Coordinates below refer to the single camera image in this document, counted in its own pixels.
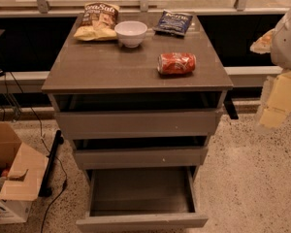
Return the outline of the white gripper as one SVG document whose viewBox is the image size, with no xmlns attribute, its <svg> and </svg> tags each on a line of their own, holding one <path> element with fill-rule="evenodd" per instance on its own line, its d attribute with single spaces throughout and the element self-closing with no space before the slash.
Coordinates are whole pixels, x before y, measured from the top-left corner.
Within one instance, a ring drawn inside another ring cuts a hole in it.
<svg viewBox="0 0 291 233">
<path fill-rule="evenodd" d="M 277 23 L 252 43 L 255 53 L 271 53 L 272 63 L 291 70 L 291 8 Z M 291 71 L 267 77 L 263 84 L 260 106 L 255 116 L 255 129 L 266 133 L 277 129 L 291 113 Z"/>
</svg>

